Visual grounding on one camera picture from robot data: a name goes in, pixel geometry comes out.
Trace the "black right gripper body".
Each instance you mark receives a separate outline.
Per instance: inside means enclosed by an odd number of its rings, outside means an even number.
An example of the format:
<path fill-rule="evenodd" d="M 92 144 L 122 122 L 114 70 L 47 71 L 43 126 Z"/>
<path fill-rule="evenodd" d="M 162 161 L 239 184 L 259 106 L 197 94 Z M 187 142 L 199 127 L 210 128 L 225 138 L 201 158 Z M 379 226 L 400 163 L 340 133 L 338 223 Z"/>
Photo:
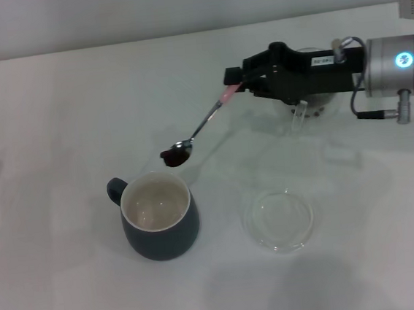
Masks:
<path fill-rule="evenodd" d="M 324 59 L 333 54 L 331 50 L 308 53 L 286 50 L 281 53 L 275 62 L 277 98 L 288 104 L 303 101 L 311 95 L 352 91 L 353 76 L 363 70 L 364 48 L 345 49 L 342 63 L 333 60 L 313 63 L 314 58 Z"/>

